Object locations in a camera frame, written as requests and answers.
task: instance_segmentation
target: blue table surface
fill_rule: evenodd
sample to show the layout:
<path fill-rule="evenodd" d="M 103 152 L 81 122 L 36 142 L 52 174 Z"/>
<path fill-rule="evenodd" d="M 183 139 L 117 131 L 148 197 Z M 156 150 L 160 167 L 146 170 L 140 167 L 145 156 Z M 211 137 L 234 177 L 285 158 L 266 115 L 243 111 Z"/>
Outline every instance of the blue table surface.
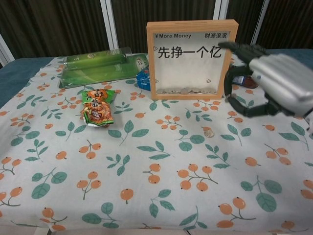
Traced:
<path fill-rule="evenodd" d="M 313 49 L 269 49 L 269 53 L 289 55 L 313 70 Z M 41 67 L 53 57 L 23 58 L 12 61 L 0 69 L 0 107 L 16 95 Z"/>

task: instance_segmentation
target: robotic hand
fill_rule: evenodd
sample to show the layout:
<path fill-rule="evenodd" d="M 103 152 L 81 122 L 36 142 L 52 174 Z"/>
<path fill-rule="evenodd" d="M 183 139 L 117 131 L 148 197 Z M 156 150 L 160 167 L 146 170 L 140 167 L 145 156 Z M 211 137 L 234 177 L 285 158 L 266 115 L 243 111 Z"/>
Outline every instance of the robotic hand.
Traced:
<path fill-rule="evenodd" d="M 297 60 L 284 54 L 266 54 L 258 45 L 239 45 L 233 42 L 219 43 L 231 50 L 246 66 L 230 69 L 224 80 L 226 101 L 246 117 L 276 115 L 303 117 L 309 124 L 307 129 L 313 133 L 313 71 Z M 251 75 L 263 88 L 268 103 L 252 108 L 243 106 L 231 94 L 232 80 L 236 76 Z"/>

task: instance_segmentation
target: blue package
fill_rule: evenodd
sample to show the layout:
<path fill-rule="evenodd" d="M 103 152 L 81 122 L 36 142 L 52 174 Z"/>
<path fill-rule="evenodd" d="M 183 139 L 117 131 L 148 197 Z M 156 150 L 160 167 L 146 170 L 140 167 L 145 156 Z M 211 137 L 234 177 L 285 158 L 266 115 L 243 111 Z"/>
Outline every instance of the blue package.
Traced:
<path fill-rule="evenodd" d="M 137 85 L 139 88 L 150 91 L 150 74 L 149 66 L 145 67 L 136 75 Z"/>

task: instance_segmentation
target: floral tablecloth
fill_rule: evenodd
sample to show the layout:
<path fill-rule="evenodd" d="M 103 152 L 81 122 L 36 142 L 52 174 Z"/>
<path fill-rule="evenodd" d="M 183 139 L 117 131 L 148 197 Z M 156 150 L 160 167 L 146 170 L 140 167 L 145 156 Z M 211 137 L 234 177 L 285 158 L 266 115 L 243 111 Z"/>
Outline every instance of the floral tablecloth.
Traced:
<path fill-rule="evenodd" d="M 313 233 L 304 120 L 248 119 L 224 100 L 153 101 L 134 79 L 60 90 L 61 63 L 0 110 L 0 224 Z M 81 92 L 100 88 L 116 92 L 108 128 L 82 120 Z M 248 107 L 265 102 L 259 88 L 234 89 Z"/>

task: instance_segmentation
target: curtain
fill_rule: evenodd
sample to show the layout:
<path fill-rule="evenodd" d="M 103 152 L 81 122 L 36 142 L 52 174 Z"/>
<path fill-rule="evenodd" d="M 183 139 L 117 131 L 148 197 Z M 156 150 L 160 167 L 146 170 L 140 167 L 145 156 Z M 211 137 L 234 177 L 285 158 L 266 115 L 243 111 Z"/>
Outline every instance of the curtain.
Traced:
<path fill-rule="evenodd" d="M 100 0 L 0 0 L 0 34 L 16 59 L 109 49 Z"/>
<path fill-rule="evenodd" d="M 229 0 L 226 19 L 239 24 L 236 42 L 251 43 L 262 5 L 263 0 Z"/>
<path fill-rule="evenodd" d="M 257 43 L 265 48 L 313 48 L 313 1 L 270 0 Z"/>
<path fill-rule="evenodd" d="M 112 0 L 119 47 L 147 53 L 149 21 L 213 19 L 215 0 Z"/>

